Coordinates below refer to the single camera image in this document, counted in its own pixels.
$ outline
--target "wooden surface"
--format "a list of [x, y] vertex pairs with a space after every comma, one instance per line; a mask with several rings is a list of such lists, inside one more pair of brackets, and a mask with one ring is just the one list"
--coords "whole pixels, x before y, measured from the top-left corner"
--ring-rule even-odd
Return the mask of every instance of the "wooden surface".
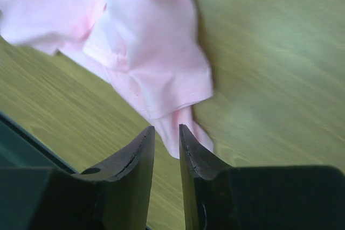
[[[195, 106], [235, 166], [330, 164], [345, 171], [345, 0], [197, 0], [215, 96]], [[1, 42], [0, 109], [78, 170], [147, 122], [62, 55]], [[157, 141], [148, 224], [184, 229], [178, 161]]]

